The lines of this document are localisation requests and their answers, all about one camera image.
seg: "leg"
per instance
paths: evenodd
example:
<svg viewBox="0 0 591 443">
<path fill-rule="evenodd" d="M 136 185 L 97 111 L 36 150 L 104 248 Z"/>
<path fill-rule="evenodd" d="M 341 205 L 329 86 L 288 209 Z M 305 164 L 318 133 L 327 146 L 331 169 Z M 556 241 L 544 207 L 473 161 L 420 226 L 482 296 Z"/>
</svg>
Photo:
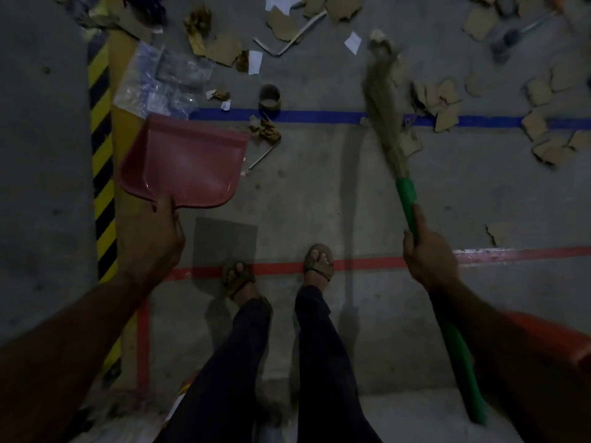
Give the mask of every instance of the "leg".
<svg viewBox="0 0 591 443">
<path fill-rule="evenodd" d="M 328 264 L 324 253 L 311 255 Z M 300 412 L 298 441 L 380 442 L 364 417 L 349 356 L 322 298 L 328 284 L 309 270 L 295 300 L 300 324 Z"/>
<path fill-rule="evenodd" d="M 236 268 L 241 272 L 242 264 Z M 233 300 L 240 310 L 232 333 L 188 388 L 157 443 L 251 441 L 255 380 L 267 347 L 271 308 L 252 282 Z"/>
</svg>

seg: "red dustpan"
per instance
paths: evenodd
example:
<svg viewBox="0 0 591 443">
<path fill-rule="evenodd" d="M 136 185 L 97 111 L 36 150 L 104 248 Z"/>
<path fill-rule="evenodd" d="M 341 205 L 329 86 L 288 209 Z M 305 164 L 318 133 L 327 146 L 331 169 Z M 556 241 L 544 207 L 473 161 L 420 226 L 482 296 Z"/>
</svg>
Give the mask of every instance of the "red dustpan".
<svg viewBox="0 0 591 443">
<path fill-rule="evenodd" d="M 247 143 L 245 133 L 151 114 L 119 166 L 118 182 L 145 200 L 172 194 L 177 207 L 218 207 L 236 192 Z"/>
</svg>

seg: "broom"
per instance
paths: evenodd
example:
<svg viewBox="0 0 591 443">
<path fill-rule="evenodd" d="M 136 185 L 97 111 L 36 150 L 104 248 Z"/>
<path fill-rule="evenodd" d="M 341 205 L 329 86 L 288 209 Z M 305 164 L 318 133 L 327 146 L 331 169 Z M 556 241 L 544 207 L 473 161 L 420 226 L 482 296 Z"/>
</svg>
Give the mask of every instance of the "broom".
<svg viewBox="0 0 591 443">
<path fill-rule="evenodd" d="M 403 205 L 404 216 L 416 241 L 417 222 L 412 212 L 412 204 L 417 201 L 417 194 L 410 178 L 406 157 L 400 147 L 403 118 L 396 109 L 393 87 L 389 78 L 394 63 L 395 56 L 390 54 L 388 58 L 379 58 L 368 66 L 363 89 L 369 119 L 378 134 L 386 161 L 396 178 L 396 189 Z M 434 305 L 433 311 L 468 417 L 472 422 L 484 425 L 486 424 L 484 400 L 478 389 L 468 347 L 445 312 Z"/>
</svg>

